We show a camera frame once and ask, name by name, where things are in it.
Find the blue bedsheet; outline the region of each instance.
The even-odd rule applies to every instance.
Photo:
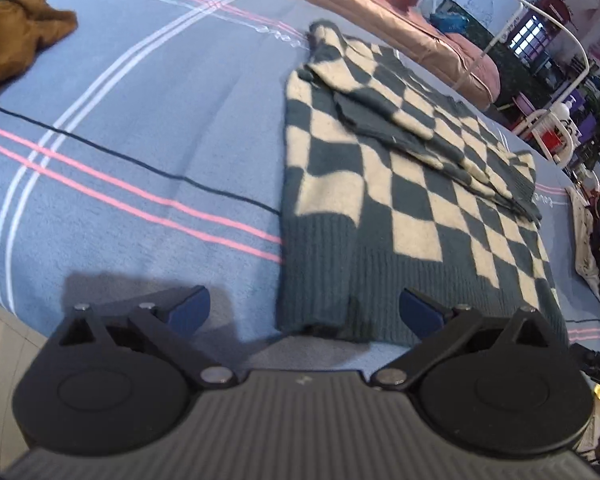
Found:
[[[200,284],[212,309],[194,344],[236,369],[370,371],[404,351],[274,329],[284,88],[307,57],[303,31],[327,18],[377,39],[301,0],[49,2],[77,12],[77,31],[0,95],[39,123],[0,112],[0,304],[48,335],[76,303]],[[600,349],[600,307],[565,241],[569,182],[538,159],[560,304],[567,320],[594,320],[571,336]]]

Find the silver bolt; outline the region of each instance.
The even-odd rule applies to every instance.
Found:
[[[210,366],[200,372],[200,377],[205,383],[209,384],[224,384],[230,381],[234,373],[223,366]]]
[[[387,386],[397,386],[407,380],[407,374],[397,368],[385,368],[376,374],[376,380]]]

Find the folded sweater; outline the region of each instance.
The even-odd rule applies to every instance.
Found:
[[[509,153],[390,48],[330,22],[310,43],[286,88],[279,329],[413,344],[398,314],[409,287],[487,316],[530,305],[566,342],[531,154]]]
[[[70,10],[55,10],[46,0],[0,0],[0,85],[22,74],[36,52],[73,32]]]

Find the brown garment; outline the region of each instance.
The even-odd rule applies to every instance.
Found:
[[[77,26],[75,12],[55,10],[46,0],[0,0],[0,85]]]

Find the gray ribbed panel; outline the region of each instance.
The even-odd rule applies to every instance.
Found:
[[[34,450],[10,480],[594,480],[573,453],[506,462],[433,433],[403,394],[356,372],[252,372],[200,397],[158,442],[108,458]]]

